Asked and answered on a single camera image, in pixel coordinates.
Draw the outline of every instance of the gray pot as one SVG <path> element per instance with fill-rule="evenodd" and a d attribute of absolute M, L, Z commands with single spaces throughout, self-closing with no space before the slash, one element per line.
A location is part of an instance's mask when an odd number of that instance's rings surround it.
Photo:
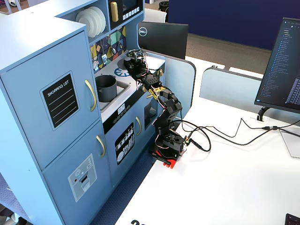
<path fill-rule="evenodd" d="M 96 77 L 99 102 L 110 102 L 117 97 L 117 81 L 114 76 L 101 75 Z"/>

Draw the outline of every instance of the dell logo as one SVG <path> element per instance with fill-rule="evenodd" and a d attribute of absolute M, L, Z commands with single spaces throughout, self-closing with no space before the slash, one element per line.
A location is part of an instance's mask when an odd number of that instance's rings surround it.
<path fill-rule="evenodd" d="M 139 29 L 139 35 L 141 35 L 142 37 L 146 36 L 147 35 L 147 29 L 144 28 L 144 27 L 141 27 Z"/>

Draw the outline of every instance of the black wire bundle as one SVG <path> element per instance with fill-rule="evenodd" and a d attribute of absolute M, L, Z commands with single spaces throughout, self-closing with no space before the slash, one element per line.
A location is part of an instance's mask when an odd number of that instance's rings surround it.
<path fill-rule="evenodd" d="M 191 122 L 189 122 L 189 121 L 183 120 L 183 119 L 182 119 L 182 108 L 181 108 L 181 111 L 180 111 L 180 118 L 181 118 L 180 120 L 174 120 L 173 122 L 181 122 L 182 129 L 183 129 L 185 132 L 190 133 L 190 134 L 188 135 L 188 137 L 187 137 L 187 140 L 188 140 L 188 139 L 191 139 L 190 137 L 192 136 L 192 134 L 193 134 L 195 131 L 201 131 L 201 132 L 206 136 L 206 138 L 207 138 L 207 140 L 208 140 L 208 142 L 209 142 L 210 147 L 209 147 L 208 150 L 204 150 L 202 147 L 200 148 L 201 150 L 203 150 L 203 151 L 205 151 L 205 152 L 209 152 L 209 151 L 211 150 L 211 141 L 210 141 L 210 138 L 208 137 L 208 135 L 203 131 L 204 129 L 207 130 L 207 131 L 209 131 L 209 132 L 211 132 L 211 133 L 213 133 L 214 135 L 216 135 L 216 136 L 218 136 L 218 137 L 220 137 L 220 138 L 222 138 L 222 139 L 224 139 L 224 140 L 230 142 L 230 143 L 233 143 L 233 144 L 236 144 L 236 145 L 239 145 L 239 146 L 245 146 L 245 145 L 248 145 L 248 144 L 252 143 L 252 142 L 255 141 L 256 139 L 260 138 L 261 136 L 265 135 L 266 133 L 268 133 L 268 132 L 270 132 L 270 131 L 272 131 L 272 130 L 282 130 L 282 131 L 284 131 L 284 132 L 287 132 L 288 134 L 291 134 L 291 135 L 300 137 L 300 135 L 295 134 L 295 133 L 293 133 L 293 132 L 290 132 L 290 131 L 287 131 L 287 130 L 284 129 L 284 128 L 287 128 L 287 127 L 290 127 L 290 126 L 292 126 L 292 125 L 295 125 L 295 124 L 299 123 L 300 120 L 296 121 L 296 122 L 293 123 L 293 124 L 290 124 L 290 125 L 287 125 L 287 126 L 283 126 L 283 127 L 273 126 L 273 127 L 255 127 L 255 128 L 253 128 L 253 127 L 250 127 L 250 126 L 249 126 L 249 125 L 241 118 L 241 119 L 240 119 L 239 126 L 238 126 L 238 128 L 237 128 L 235 134 L 232 135 L 232 136 L 230 136 L 230 135 L 227 135 L 227 134 L 225 134 L 224 132 L 218 130 L 218 129 L 217 129 L 216 127 L 214 127 L 214 126 L 205 126 L 205 127 L 203 127 L 203 126 L 197 126 L 197 125 L 195 125 L 195 124 L 193 124 L 193 123 L 191 123 Z M 192 126 L 194 126 L 195 129 L 192 130 L 192 131 L 187 131 L 187 130 L 185 130 L 184 127 L 183 127 L 183 123 L 184 123 L 184 122 L 185 122 L 185 123 L 188 123 L 188 124 L 190 124 L 190 125 L 192 125 Z M 266 130 L 266 131 L 263 132 L 262 134 L 258 135 L 257 137 L 255 137 L 254 139 L 252 139 L 251 141 L 249 141 L 249 142 L 247 142 L 247 143 L 236 143 L 236 142 L 233 142 L 233 141 L 231 141 L 231 140 L 229 140 L 229 139 L 227 139 L 227 138 L 221 136 L 220 134 L 217 134 L 216 132 L 213 132 L 212 130 L 208 129 L 208 128 L 213 128 L 213 129 L 215 129 L 216 131 L 220 132 L 221 134 L 223 134 L 223 135 L 225 135 L 225 136 L 227 136 L 227 137 L 229 137 L 229 138 L 234 138 L 234 137 L 237 135 L 237 133 L 238 133 L 238 131 L 239 131 L 239 128 L 240 128 L 242 122 L 243 122 L 249 129 L 262 129 L 262 130 Z"/>

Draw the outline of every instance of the black robot bracket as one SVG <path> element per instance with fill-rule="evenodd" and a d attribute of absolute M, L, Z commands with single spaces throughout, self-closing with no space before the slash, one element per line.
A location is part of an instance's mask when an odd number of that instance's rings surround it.
<path fill-rule="evenodd" d="M 131 50 L 125 52 L 127 58 L 124 60 L 124 66 L 134 80 L 143 85 L 142 90 L 149 92 L 163 108 L 163 112 L 152 125 L 157 132 L 155 144 L 157 150 L 152 153 L 153 157 L 164 162 L 164 165 L 173 168 L 181 155 L 186 137 L 182 138 L 174 131 L 172 121 L 181 111 L 182 107 L 174 93 L 164 87 L 159 77 L 162 76 L 161 70 L 148 68 L 144 61 L 146 54 L 143 50 Z"/>

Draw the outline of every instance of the light blue cabinet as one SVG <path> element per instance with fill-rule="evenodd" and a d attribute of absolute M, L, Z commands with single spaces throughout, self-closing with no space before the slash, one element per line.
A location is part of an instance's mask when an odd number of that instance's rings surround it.
<path fill-rule="evenodd" d="M 89 224 L 112 191 L 108 154 L 99 141 L 105 145 L 101 122 L 44 172 L 65 224 Z"/>
<path fill-rule="evenodd" d="M 100 118 L 98 107 L 90 110 L 94 97 L 86 81 L 92 89 L 95 85 L 84 32 L 1 78 L 41 169 Z M 54 102 L 49 107 L 48 96 Z"/>
<path fill-rule="evenodd" d="M 138 158 L 147 140 L 155 133 L 152 125 L 145 130 L 144 108 L 151 101 L 151 98 L 146 98 L 148 95 L 148 93 L 143 94 L 105 135 L 113 188 Z"/>

